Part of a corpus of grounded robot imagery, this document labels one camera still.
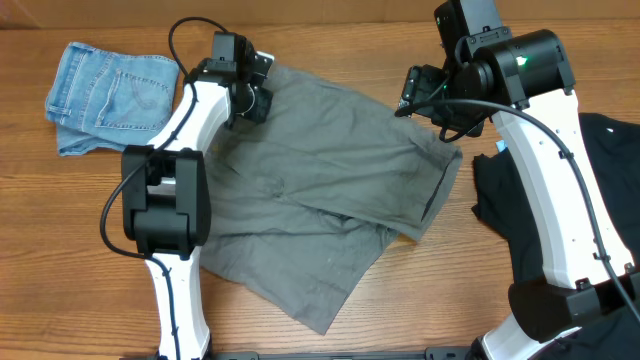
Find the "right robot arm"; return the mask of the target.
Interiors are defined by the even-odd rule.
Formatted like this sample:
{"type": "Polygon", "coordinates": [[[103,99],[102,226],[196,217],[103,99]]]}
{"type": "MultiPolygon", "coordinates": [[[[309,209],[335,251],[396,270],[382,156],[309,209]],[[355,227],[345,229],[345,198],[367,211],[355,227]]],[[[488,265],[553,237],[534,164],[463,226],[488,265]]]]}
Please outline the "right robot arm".
{"type": "Polygon", "coordinates": [[[514,36],[491,1],[440,5],[446,60],[412,67],[397,115],[420,114],[444,142],[495,125],[513,157],[539,233],[543,276],[509,288],[509,317],[440,359],[531,359],[605,316],[639,312],[639,272],[614,228],[579,125],[576,80],[560,39],[514,36]]]}

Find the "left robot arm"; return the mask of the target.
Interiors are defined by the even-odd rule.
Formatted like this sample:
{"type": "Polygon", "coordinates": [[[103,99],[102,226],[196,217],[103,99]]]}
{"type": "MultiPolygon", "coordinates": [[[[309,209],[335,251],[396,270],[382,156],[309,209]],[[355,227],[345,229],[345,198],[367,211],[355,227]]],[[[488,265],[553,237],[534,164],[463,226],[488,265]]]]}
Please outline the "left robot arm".
{"type": "Polygon", "coordinates": [[[274,62],[244,36],[214,35],[212,55],[187,76],[164,129],[121,160],[123,225],[153,281],[161,326],[158,359],[211,358],[200,285],[200,255],[211,228],[205,155],[237,118],[265,121],[274,62]]]}

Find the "grey cotton shorts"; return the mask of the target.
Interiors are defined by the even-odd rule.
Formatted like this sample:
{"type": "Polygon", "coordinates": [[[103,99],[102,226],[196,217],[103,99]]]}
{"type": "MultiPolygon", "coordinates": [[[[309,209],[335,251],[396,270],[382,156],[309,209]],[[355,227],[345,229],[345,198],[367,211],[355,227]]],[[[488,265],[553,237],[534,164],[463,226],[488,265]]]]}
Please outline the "grey cotton shorts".
{"type": "Polygon", "coordinates": [[[399,236],[420,240],[446,203],[461,150],[352,89],[283,65],[267,120],[222,130],[206,156],[209,272],[325,334],[399,236]]]}

